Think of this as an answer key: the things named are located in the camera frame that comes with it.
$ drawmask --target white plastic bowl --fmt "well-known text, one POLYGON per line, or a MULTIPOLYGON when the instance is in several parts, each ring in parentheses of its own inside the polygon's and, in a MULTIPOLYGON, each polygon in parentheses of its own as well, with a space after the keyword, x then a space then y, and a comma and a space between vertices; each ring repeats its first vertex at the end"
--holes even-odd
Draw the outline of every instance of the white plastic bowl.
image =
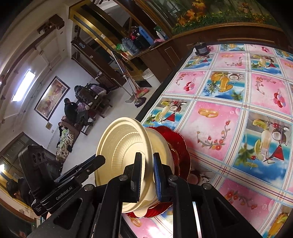
POLYGON ((153 180, 153 153, 159 152, 163 164, 174 172, 174 163, 164 137, 151 128, 144 128, 132 118, 119 118, 112 122, 102 135, 97 155, 106 158, 105 164, 95 171, 96 185, 108 183, 123 174, 124 168, 134 163, 136 152, 142 154, 142 178, 138 203, 123 203, 122 212, 134 212, 143 217, 147 209, 158 202, 153 180))

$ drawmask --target table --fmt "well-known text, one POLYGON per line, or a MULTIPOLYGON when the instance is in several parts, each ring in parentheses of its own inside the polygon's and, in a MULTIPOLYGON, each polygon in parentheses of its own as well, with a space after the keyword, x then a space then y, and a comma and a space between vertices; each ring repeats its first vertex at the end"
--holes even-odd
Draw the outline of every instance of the table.
MULTIPOLYGON (((280 237, 293 219, 293 55, 253 44, 209 48, 207 57, 189 52, 136 119, 179 132, 191 155, 188 182, 211 183, 263 237, 287 219, 280 237)), ((138 238, 173 237, 172 213, 123 215, 122 224, 138 238)))

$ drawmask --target picture frame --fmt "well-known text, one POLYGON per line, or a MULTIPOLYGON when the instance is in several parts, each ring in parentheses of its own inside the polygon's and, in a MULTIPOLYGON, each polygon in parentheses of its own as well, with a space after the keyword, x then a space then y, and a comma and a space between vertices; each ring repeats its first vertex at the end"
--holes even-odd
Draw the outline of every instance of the picture frame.
POLYGON ((47 128, 48 130, 51 130, 51 128, 52 128, 52 124, 51 124, 50 122, 48 122, 47 125, 46 125, 46 128, 47 128))
POLYGON ((69 89, 70 87, 55 76, 37 102, 34 110, 46 121, 49 121, 56 107, 69 89))

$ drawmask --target red glass plate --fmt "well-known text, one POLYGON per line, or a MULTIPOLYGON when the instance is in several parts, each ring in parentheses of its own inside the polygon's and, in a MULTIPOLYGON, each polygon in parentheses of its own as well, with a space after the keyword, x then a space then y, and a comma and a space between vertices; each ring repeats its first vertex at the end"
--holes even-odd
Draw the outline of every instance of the red glass plate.
MULTIPOLYGON (((169 147, 171 145, 173 149, 170 149, 170 150, 171 150, 171 154, 174 161, 175 174, 179 175, 184 180, 187 180, 187 177, 190 172, 190 155, 189 155, 189 152, 187 151, 186 143, 183 137, 178 132, 172 131, 167 126, 159 126, 159 127, 151 126, 149 128, 152 128, 156 130, 157 132, 159 132, 168 142, 169 147)), ((151 218, 151 217, 159 216, 160 214, 164 213, 170 206, 172 206, 172 204, 173 204, 172 202, 158 203, 154 205, 153 207, 150 207, 147 210, 144 217, 151 218)), ((134 215, 133 212, 126 213, 126 215, 132 218, 142 218, 142 217, 137 217, 136 215, 134 215)))

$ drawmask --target man in black jacket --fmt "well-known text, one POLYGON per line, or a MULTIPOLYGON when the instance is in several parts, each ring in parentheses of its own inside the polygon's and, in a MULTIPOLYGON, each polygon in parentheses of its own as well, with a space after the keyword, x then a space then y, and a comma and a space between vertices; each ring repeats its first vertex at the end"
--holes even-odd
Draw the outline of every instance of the man in black jacket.
POLYGON ((25 178, 20 178, 18 181, 10 179, 6 183, 6 189, 12 198, 23 201, 26 205, 32 205, 35 200, 33 195, 30 193, 30 187, 25 178))
POLYGON ((88 122, 88 111, 84 110, 81 112, 77 112, 77 104, 71 102, 69 98, 64 99, 64 112, 67 119, 72 123, 78 123, 81 119, 84 121, 84 125, 93 125, 93 122, 88 122))

